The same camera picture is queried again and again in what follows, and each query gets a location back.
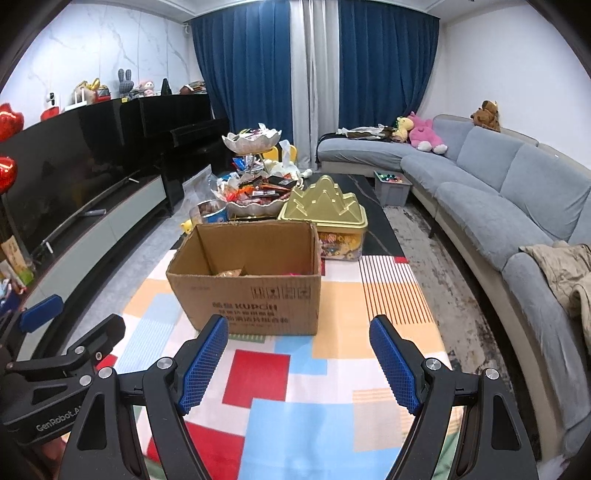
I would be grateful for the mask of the brown plush toy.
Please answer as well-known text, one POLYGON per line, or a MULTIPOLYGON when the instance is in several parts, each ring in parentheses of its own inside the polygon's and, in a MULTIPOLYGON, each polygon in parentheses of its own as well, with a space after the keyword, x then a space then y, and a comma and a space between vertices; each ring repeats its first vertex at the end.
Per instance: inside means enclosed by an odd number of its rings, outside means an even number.
POLYGON ((498 105, 494 101, 485 100, 471 118, 475 126, 501 132, 498 105))

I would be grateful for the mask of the beige blanket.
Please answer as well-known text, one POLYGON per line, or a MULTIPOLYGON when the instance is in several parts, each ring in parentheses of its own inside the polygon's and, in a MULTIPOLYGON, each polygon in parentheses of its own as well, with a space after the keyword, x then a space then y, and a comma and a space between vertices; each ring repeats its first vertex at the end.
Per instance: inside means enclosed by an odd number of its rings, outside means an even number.
POLYGON ((537 263, 568 316, 581 321, 586 349, 590 352, 590 245, 557 241, 553 245, 522 246, 520 251, 537 263))

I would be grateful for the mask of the black television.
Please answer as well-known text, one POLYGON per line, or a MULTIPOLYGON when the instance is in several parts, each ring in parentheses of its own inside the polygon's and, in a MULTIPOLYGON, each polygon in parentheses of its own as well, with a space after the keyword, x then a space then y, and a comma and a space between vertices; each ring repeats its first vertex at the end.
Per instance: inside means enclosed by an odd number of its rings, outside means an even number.
POLYGON ((203 94, 110 100, 74 108, 9 141, 18 174, 6 193, 12 228, 28 252, 64 221, 133 174, 176 176, 192 167, 198 150, 221 138, 203 94), (175 147, 189 151, 176 160, 175 147))

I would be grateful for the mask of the gold mountain lid tin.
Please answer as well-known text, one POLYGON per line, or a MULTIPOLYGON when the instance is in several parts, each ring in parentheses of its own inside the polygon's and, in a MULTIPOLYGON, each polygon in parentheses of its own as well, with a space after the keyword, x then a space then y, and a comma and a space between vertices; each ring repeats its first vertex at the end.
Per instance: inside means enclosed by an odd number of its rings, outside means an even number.
POLYGON ((355 193, 342 192, 328 175, 307 189, 294 187, 277 219, 314 223, 324 259, 356 261, 362 256, 366 209, 355 193))

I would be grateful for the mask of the grey storage bin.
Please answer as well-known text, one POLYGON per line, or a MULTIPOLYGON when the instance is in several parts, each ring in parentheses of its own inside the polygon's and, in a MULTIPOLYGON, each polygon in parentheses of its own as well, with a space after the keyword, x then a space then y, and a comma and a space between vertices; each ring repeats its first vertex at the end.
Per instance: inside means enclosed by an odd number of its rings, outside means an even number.
POLYGON ((407 203, 412 183, 400 172, 375 171, 375 191, 383 207, 403 207, 407 203))

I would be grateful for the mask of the grey curved sofa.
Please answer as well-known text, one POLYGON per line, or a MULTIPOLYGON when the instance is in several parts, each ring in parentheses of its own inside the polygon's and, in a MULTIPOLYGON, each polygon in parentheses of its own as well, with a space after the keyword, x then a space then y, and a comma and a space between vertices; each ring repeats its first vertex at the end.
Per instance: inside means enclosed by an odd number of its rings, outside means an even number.
POLYGON ((517 356, 544 458, 571 457, 590 432, 590 355, 578 314, 557 299, 528 253, 590 241, 590 172, 535 139, 440 115, 446 152, 328 134, 318 165, 328 173, 404 174, 466 261, 517 356))

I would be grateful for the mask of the gold fortune biscuits packet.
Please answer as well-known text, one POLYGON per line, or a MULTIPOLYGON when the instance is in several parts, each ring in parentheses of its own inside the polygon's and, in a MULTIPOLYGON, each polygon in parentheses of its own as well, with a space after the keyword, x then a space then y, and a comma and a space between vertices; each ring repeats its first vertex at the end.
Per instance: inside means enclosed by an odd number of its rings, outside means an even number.
POLYGON ((245 275, 245 270, 243 268, 238 268, 238 269, 229 269, 229 270, 221 271, 219 273, 216 273, 215 277, 235 278, 235 277, 244 276, 244 275, 245 275))

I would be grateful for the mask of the grey tv cabinet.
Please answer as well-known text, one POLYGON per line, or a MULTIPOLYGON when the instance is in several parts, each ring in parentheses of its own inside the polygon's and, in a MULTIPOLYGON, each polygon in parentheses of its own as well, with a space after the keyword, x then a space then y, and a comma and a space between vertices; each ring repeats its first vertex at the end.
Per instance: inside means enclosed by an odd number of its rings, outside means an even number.
POLYGON ((58 295, 63 300, 63 311, 25 336, 18 354, 20 360, 61 353, 76 336, 84 315, 114 271, 170 212, 159 176, 128 182, 95 207, 106 213, 74 219, 43 248, 43 262, 23 307, 29 309, 58 295))

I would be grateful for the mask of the brown cardboard box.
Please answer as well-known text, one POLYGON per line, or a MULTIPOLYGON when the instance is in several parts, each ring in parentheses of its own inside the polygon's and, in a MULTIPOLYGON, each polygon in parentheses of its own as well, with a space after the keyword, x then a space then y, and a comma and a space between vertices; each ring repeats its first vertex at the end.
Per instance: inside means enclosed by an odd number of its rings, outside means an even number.
POLYGON ((314 336, 321 306, 322 260, 314 224, 258 221, 201 224, 177 249, 166 277, 191 325, 213 315, 229 332, 314 336), (215 277, 243 268, 244 276, 215 277), (307 276, 277 276, 284 272, 307 276))

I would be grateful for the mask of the blue snack can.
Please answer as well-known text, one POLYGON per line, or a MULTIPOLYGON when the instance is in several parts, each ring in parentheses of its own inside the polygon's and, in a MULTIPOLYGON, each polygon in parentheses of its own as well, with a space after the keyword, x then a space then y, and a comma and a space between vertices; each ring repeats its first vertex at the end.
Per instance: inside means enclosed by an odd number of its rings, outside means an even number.
POLYGON ((197 206, 190 209, 189 218, 193 226, 226 222, 228 221, 226 203, 218 199, 199 202, 197 206))

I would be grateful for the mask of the yellow plush toy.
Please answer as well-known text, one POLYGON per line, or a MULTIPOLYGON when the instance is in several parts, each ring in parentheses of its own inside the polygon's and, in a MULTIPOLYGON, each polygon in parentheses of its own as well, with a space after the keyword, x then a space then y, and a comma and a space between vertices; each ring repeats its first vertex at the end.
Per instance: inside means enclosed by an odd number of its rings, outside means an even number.
POLYGON ((407 143, 410 132, 414 129, 415 125, 409 117, 398 117, 396 129, 391 135, 391 139, 397 143, 407 143))

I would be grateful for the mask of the blue curtains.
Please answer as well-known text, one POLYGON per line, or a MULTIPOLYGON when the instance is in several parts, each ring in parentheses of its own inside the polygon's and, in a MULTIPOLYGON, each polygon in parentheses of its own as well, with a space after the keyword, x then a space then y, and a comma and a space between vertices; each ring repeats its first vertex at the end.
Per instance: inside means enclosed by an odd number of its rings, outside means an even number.
POLYGON ((418 111, 439 18, 379 1, 253 1, 190 22, 214 115, 297 147, 418 111))

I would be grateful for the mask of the tiered white snack stand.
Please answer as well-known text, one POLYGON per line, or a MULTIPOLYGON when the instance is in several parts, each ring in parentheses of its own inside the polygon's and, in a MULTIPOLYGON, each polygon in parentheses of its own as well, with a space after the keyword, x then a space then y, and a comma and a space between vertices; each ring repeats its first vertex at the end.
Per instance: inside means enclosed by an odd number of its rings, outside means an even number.
POLYGON ((225 204, 230 221, 276 218, 291 191, 311 176, 310 169, 297 166, 297 147, 263 123, 221 139, 233 154, 235 171, 218 178, 212 193, 225 204))

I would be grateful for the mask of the red heart balloon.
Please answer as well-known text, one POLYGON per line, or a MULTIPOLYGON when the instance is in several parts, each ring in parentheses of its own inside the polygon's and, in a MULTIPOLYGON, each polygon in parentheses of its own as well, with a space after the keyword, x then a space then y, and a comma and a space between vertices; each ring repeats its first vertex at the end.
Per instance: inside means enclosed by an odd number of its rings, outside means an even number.
POLYGON ((8 192, 14 185, 17 174, 17 162, 10 156, 8 147, 9 141, 24 128, 24 116, 12 109, 9 103, 2 103, 0 106, 0 142, 1 142, 1 175, 0 191, 2 194, 8 192))

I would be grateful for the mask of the pink plush toy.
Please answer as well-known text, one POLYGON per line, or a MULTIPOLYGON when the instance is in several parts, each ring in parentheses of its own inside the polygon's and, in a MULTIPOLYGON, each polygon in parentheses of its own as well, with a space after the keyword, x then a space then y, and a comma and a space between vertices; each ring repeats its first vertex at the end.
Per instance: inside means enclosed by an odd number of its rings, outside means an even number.
POLYGON ((424 120, 414 112, 408 115, 408 119, 414 123, 414 128, 409 133, 411 145, 419 151, 444 155, 448 146, 443 139, 433 130, 433 121, 424 120))

